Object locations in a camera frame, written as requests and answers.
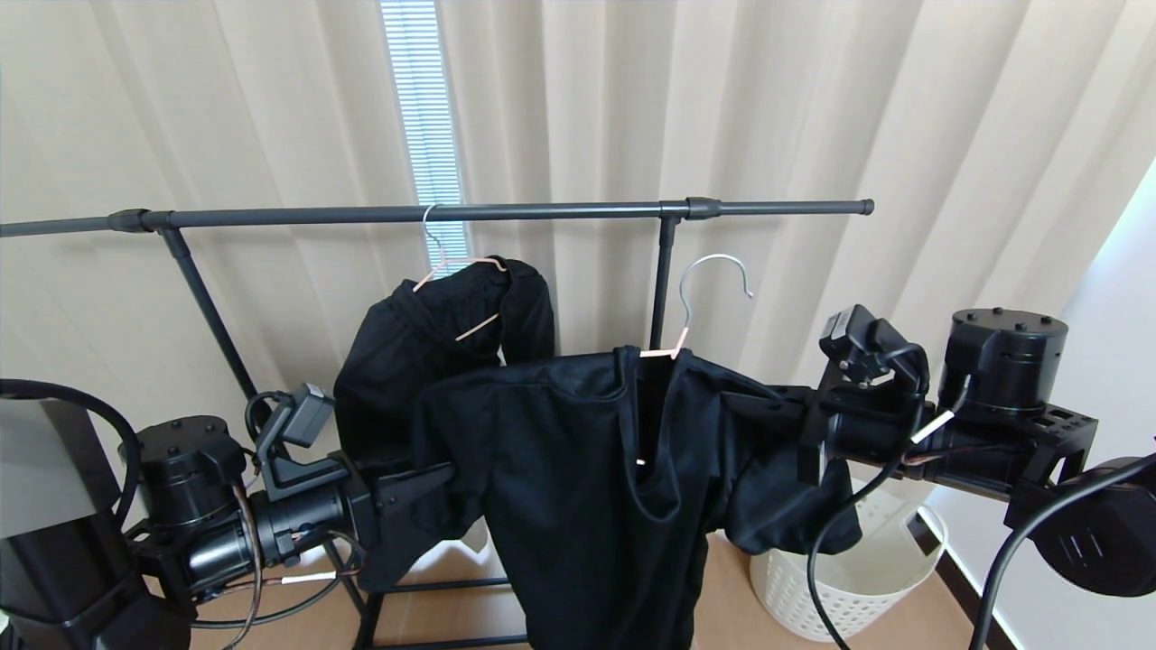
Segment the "black garment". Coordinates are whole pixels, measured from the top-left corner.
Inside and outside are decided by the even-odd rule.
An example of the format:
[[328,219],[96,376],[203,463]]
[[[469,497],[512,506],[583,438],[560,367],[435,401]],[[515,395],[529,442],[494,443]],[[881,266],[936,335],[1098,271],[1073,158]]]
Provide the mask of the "black garment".
[[[414,293],[413,280],[369,309],[333,385],[341,449],[376,474],[412,470],[413,404],[446,377],[554,355],[554,309],[546,280],[532,266],[502,259],[507,272],[475,263]],[[454,339],[495,312],[494,323]],[[381,544],[369,548],[358,582],[392,586],[440,538],[413,525],[408,510],[378,520]]]
[[[799,483],[794,443],[726,408],[724,391],[773,397],[762,384],[638,353],[480,370],[418,399],[415,463],[458,473],[415,520],[454,539],[486,515],[539,650],[689,648],[707,532],[803,552],[851,494],[845,463]],[[849,512],[823,552],[860,537]]]

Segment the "curtain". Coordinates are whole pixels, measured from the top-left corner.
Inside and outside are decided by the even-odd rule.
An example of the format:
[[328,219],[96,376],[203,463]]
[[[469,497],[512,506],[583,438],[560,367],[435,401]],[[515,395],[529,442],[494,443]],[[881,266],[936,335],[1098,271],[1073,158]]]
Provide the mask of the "curtain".
[[[5,222],[415,202],[372,2],[0,2],[0,60]],[[332,385],[366,308],[428,269],[420,226],[186,237],[264,390]],[[0,242],[3,376],[77,386],[138,427],[212,413],[245,437],[160,237]]]
[[[862,303],[942,359],[973,305],[1058,313],[1156,154],[1156,5],[440,2],[467,201],[873,198],[870,216],[679,227],[687,345],[813,384]],[[647,340],[657,223],[472,224],[538,266],[562,348]]]

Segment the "white wall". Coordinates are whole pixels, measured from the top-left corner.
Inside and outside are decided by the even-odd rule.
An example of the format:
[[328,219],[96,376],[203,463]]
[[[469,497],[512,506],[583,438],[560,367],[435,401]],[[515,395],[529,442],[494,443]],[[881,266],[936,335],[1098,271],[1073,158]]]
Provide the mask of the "white wall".
[[[1146,405],[1156,365],[1156,164],[1061,317],[1070,332],[1052,402],[1099,419],[1090,463],[1150,453],[1156,428]],[[961,567],[973,583],[983,581],[1008,532],[1001,525],[1002,504],[946,488],[938,488],[929,503],[948,522]],[[1052,573],[1031,545],[1011,562],[996,611],[1027,650],[1156,644],[1156,596],[1084,592]]]

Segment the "clothes hanger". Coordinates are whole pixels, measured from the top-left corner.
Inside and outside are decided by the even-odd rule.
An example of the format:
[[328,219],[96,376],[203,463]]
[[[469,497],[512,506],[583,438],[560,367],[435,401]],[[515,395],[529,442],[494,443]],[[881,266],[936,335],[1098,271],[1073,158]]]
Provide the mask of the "clothes hanger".
[[433,268],[431,268],[430,272],[425,275],[425,278],[422,278],[420,282],[417,282],[416,285],[414,285],[414,293],[416,294],[417,289],[421,289],[422,287],[424,287],[427,282],[429,282],[430,280],[433,279],[435,275],[437,275],[438,271],[442,271],[446,266],[450,266],[450,264],[466,263],[466,261],[473,264],[475,261],[482,261],[482,263],[486,263],[486,264],[492,264],[494,266],[498,267],[498,271],[501,271],[502,273],[505,273],[506,268],[504,266],[502,266],[501,261],[498,261],[496,259],[488,258],[488,257],[467,257],[467,258],[462,258],[462,259],[446,259],[446,257],[445,257],[445,246],[442,245],[442,239],[438,239],[437,235],[430,232],[430,226],[425,221],[427,219],[429,219],[430,213],[433,212],[433,208],[436,208],[439,205],[442,205],[442,204],[431,204],[430,207],[425,208],[425,213],[422,214],[422,228],[425,230],[425,236],[427,237],[430,237],[431,239],[433,239],[435,242],[437,242],[437,252],[442,257],[442,261],[439,261],[437,266],[435,266]]
[[[488,258],[488,257],[481,257],[481,258],[479,258],[479,257],[468,257],[468,258],[454,259],[454,260],[446,259],[446,257],[445,257],[445,246],[442,245],[442,239],[438,239],[437,235],[435,235],[433,232],[430,232],[429,223],[425,221],[427,219],[429,219],[430,213],[433,212],[433,208],[436,208],[440,204],[431,204],[430,207],[425,208],[425,213],[422,214],[422,228],[425,230],[425,236],[427,237],[430,237],[435,242],[437,242],[437,252],[440,256],[442,261],[439,261],[438,265],[435,266],[425,275],[425,278],[422,278],[422,280],[420,282],[417,282],[416,285],[414,285],[414,293],[416,294],[417,289],[421,289],[422,287],[424,287],[425,283],[429,282],[433,278],[433,275],[437,274],[438,271],[442,271],[443,268],[445,268],[446,266],[449,266],[451,263],[459,263],[459,261],[475,263],[475,261],[482,261],[482,263],[486,263],[486,264],[492,264],[494,266],[498,267],[498,271],[501,271],[502,273],[505,273],[506,272],[506,267],[502,266],[501,261],[498,261],[496,259]],[[468,338],[470,334],[473,334],[474,332],[477,332],[482,327],[489,325],[490,323],[494,323],[497,319],[498,319],[498,313],[495,313],[494,316],[487,318],[486,320],[482,320],[477,325],[474,325],[469,330],[466,330],[461,334],[458,334],[458,337],[455,339],[453,339],[453,340],[454,341],[464,340],[464,339]]]
[[670,359],[675,359],[676,356],[679,356],[679,352],[682,350],[682,344],[684,344],[687,341],[687,333],[690,332],[690,316],[691,316],[691,313],[690,313],[690,303],[687,302],[687,278],[690,276],[690,272],[696,266],[698,266],[699,264],[702,264],[702,263],[704,263],[704,261],[706,261],[709,259],[725,259],[725,260],[729,260],[729,261],[735,263],[739,266],[739,271],[742,272],[742,293],[747,294],[748,298],[754,298],[755,297],[755,294],[753,294],[750,291],[750,289],[748,288],[748,286],[747,286],[747,266],[744,264],[742,264],[742,260],[740,260],[739,258],[733,257],[733,256],[728,256],[728,254],[725,254],[725,253],[714,253],[714,254],[709,254],[706,257],[701,257],[701,258],[696,259],[690,266],[687,267],[686,271],[682,272],[682,279],[679,280],[679,300],[682,301],[682,308],[684,310],[687,310],[687,318],[686,318],[686,320],[682,322],[682,333],[679,334],[679,342],[674,344],[674,347],[670,348],[670,349],[649,349],[649,350],[643,350],[643,353],[639,356],[644,356],[644,357],[645,356],[669,356]]

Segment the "perforated basket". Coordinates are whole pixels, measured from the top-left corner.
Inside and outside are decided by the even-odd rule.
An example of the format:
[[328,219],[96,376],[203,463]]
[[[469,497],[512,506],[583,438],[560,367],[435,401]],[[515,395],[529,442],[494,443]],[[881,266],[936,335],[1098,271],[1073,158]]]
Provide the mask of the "perforated basket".
[[[820,555],[820,598],[836,629],[858,634],[912,589],[939,563],[947,546],[947,526],[929,508],[876,490],[858,504],[864,538],[838,555]],[[940,540],[925,555],[907,530],[919,512]],[[783,627],[809,638],[831,642],[807,590],[807,557],[775,549],[750,561],[750,582],[763,607]]]

